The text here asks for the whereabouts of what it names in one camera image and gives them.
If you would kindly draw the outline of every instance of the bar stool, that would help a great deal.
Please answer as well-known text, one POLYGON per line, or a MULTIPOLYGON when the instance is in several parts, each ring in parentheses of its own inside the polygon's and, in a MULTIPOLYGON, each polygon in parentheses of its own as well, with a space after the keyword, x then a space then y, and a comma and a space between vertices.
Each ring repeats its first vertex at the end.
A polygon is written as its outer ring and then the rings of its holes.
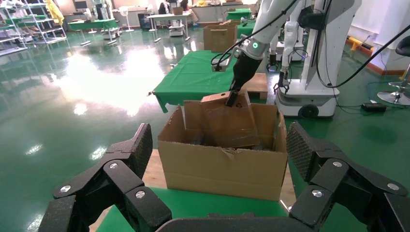
MULTIPOLYGON (((396 48, 396 53, 405 57, 410 57, 410 36, 401 40, 396 48)), ((406 89, 410 89, 408 86, 410 76, 410 64, 404 73, 404 79, 401 82, 389 82, 389 85, 398 88, 396 92, 379 92, 377 96, 388 103, 396 105, 410 105, 409 95, 405 92, 406 89)))

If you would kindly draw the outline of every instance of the cardboard box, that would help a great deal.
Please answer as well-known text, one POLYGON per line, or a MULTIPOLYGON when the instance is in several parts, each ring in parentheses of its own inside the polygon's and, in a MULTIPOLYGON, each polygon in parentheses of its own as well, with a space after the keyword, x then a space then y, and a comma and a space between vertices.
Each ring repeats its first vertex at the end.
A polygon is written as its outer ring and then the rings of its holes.
POLYGON ((275 105, 251 107, 261 145, 272 151, 214 146, 200 102, 184 102, 185 120, 178 106, 158 136, 167 187, 278 201, 287 164, 283 116, 277 120, 275 105), (206 145, 191 144, 201 135, 206 145))
POLYGON ((183 7, 173 7, 172 12, 174 13, 174 15, 182 15, 182 13, 184 12, 184 8, 183 7))
POLYGON ((236 42, 237 25, 209 25, 204 27, 204 50, 224 52, 236 42))
POLYGON ((219 23, 219 25, 240 25, 241 24, 241 20, 232 20, 229 19, 228 21, 225 21, 223 23, 219 23))

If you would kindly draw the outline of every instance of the yellow object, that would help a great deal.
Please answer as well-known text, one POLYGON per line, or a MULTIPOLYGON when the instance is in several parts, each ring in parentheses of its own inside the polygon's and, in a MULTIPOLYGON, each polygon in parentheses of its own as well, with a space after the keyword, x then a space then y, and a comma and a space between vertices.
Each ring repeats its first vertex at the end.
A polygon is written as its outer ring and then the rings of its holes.
POLYGON ((351 46, 351 50, 352 51, 356 51, 358 46, 362 45, 362 42, 353 38, 353 37, 349 37, 349 41, 353 42, 353 45, 351 46))
POLYGON ((47 3, 47 10, 50 12, 51 17, 54 19, 55 23, 58 23, 60 26, 63 25, 64 16, 61 13, 60 9, 52 0, 45 0, 47 3))
POLYGON ((204 0, 199 0, 199 1, 196 3, 196 6, 207 6, 207 4, 206 4, 206 2, 205 2, 204 0))

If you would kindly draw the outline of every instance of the reflective floor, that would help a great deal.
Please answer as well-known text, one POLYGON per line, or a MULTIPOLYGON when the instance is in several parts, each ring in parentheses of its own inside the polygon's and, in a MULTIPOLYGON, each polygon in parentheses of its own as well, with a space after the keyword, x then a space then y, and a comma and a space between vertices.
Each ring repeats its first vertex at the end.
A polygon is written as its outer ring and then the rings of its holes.
MULTIPOLYGON (((81 47, 80 34, 68 41, 0 57, 0 231, 37 230, 55 186, 96 164, 107 147, 131 138, 141 123, 157 135, 172 113, 164 114, 150 91, 189 51, 203 49, 202 29, 191 40, 154 43, 151 32, 124 33, 117 45, 99 35, 81 47)), ((345 48, 339 79, 364 57, 345 48)), ((294 75, 300 68, 294 67, 294 75)), ((340 104, 367 99, 366 84, 380 77, 361 72, 340 90, 340 104)), ((371 97, 387 85, 372 85, 371 97)), ((299 120, 315 137, 340 145, 353 160, 410 187, 406 167, 410 111, 363 116, 337 109, 333 119, 299 120)))

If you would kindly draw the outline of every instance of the green tablecloth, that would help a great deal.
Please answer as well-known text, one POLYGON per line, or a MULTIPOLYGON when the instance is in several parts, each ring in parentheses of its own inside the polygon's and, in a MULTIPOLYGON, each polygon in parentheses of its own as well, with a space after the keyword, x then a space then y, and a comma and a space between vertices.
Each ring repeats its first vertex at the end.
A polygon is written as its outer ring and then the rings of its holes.
POLYGON ((73 22, 69 23, 72 30, 84 30, 84 29, 92 29, 92 28, 117 28, 117 22, 115 19, 104 19, 104 20, 95 20, 94 22, 73 22))
MULTIPOLYGON (((36 19, 45 19, 45 15, 36 15, 34 16, 36 19)), ((18 27, 25 27, 25 26, 34 26, 36 23, 23 23, 22 21, 33 21, 33 16, 25 16, 25 17, 19 17, 19 18, 11 18, 11 19, 6 19, 5 22, 7 24, 12 24, 12 21, 16 24, 18 27)))
POLYGON ((255 21, 250 21, 246 24, 246 26, 238 25, 238 39, 241 38, 241 34, 250 35, 252 34, 253 28, 255 27, 255 21))
POLYGON ((211 51, 189 52, 164 77, 153 91, 164 112, 167 112, 167 103, 183 105, 184 100, 201 100, 203 96, 229 90, 236 59, 226 72, 212 72, 210 62, 216 54, 211 51))
POLYGON ((229 11, 228 16, 226 17, 226 20, 240 20, 241 17, 247 17, 250 18, 252 11, 250 8, 245 8, 245 9, 236 9, 235 11, 229 11))
MULTIPOLYGON (((286 216, 277 202, 163 188, 152 188, 152 190, 171 209, 173 218, 207 217, 209 213, 241 215, 249 212, 254 212, 258 217, 286 216)), ((97 230, 97 232, 113 231, 134 231, 115 206, 97 230)))

